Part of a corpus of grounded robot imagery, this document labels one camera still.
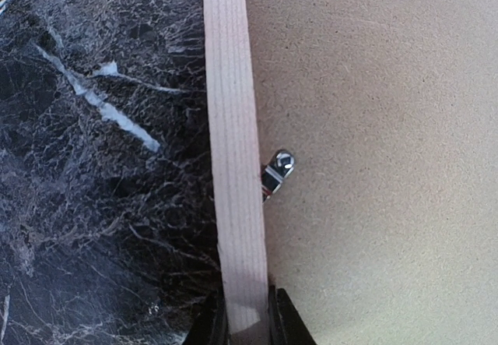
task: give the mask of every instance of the black marble surface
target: black marble surface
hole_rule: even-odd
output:
[[[0,340],[181,343],[219,282],[202,0],[0,0]]]

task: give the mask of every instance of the wood grain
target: wood grain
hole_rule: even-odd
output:
[[[268,270],[245,0],[204,0],[219,257],[232,343],[268,343]]]

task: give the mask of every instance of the metal clip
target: metal clip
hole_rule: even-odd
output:
[[[263,202],[277,192],[285,178],[294,171],[296,160],[291,152],[279,150],[270,163],[262,168],[261,186],[263,191]]]

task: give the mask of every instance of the wooden strip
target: wooden strip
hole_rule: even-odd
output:
[[[232,343],[268,343],[268,268],[245,0],[204,0],[218,248]]]

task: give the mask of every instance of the cardboard surface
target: cardboard surface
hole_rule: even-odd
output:
[[[498,0],[247,0],[270,273],[320,345],[498,343]]]

